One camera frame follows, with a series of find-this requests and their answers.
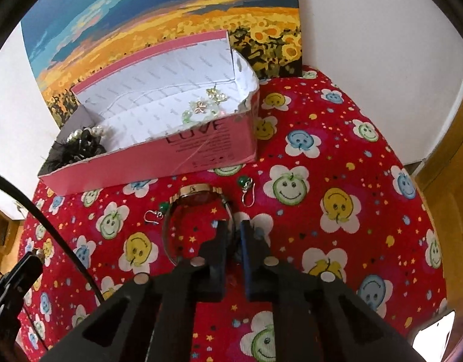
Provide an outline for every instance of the floral fabric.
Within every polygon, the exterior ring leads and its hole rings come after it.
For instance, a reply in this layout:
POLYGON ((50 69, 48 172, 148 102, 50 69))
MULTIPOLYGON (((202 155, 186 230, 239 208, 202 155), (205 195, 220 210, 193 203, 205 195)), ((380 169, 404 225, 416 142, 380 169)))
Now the floral fabric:
MULTIPOLYGON (((374 124, 329 78, 309 67, 303 78, 263 81, 260 96, 256 162, 65 197, 39 184, 34 202, 105 298, 136 273, 172 270, 161 225, 146 224, 143 217, 181 186, 207 182, 223 189, 235 220, 250 219, 275 256, 311 275, 341 278, 402 335, 443 309, 446 287, 436 234, 411 178, 374 124), (255 182, 250 208, 241 203, 237 182, 243 176, 255 182)), ((195 256, 226 216, 219 201, 180 208, 170 229, 172 249, 195 256)), ((98 302, 35 219, 27 219, 22 241, 21 254, 44 249, 43 276, 25 305, 52 346, 98 302)), ((269 303, 246 301, 241 267, 232 265, 225 299, 198 304, 190 359, 275 361, 271 310, 269 303)), ((25 351, 38 360, 43 347, 23 314, 21 321, 25 351)))

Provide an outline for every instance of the gold watch case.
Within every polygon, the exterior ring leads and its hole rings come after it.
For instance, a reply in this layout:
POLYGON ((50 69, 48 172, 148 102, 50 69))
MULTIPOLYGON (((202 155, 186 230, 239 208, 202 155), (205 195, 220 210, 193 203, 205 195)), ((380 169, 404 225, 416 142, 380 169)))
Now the gold watch case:
POLYGON ((179 189, 178 193, 170 197, 170 204, 178 202, 179 205, 202 205, 216 199, 222 194, 221 188, 215 188, 209 184, 193 184, 179 189))

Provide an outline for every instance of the open box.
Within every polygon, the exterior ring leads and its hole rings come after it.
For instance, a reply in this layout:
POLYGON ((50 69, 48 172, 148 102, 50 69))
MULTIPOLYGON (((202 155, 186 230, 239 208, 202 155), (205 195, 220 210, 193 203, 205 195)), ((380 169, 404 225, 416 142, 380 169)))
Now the open box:
MULTIPOLYGON (((84 126, 101 125, 103 155, 39 178, 60 195, 162 176, 228 167, 256 159, 253 123, 259 82, 230 48, 226 31, 201 33, 149 47, 100 70, 72 88, 81 105, 56 142, 84 126), (227 100, 194 113, 206 89, 227 100), (191 121, 183 113, 190 113, 191 121)), ((48 159, 56 154, 56 145, 48 159)))

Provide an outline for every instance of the white wall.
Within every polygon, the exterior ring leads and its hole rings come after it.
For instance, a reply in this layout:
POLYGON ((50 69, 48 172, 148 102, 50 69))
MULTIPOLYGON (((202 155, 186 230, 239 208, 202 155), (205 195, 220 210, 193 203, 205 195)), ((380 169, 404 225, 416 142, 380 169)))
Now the white wall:
POLYGON ((362 108, 402 163, 426 158, 462 99, 463 40, 441 10, 432 0, 299 1, 304 63, 362 108))
MULTIPOLYGON (((59 128, 47 109, 27 59, 20 25, 0 51, 0 174, 32 198, 37 172, 59 128)), ((22 219, 0 191, 0 210, 22 219)))

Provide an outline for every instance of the painting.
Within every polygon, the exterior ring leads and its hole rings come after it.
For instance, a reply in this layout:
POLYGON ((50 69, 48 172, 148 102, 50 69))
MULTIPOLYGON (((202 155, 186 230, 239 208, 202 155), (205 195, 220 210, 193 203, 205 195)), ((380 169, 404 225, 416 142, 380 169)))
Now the painting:
POLYGON ((62 126, 71 88, 127 54, 218 29, 259 78, 301 75, 298 0, 39 0, 22 19, 32 72, 62 126))

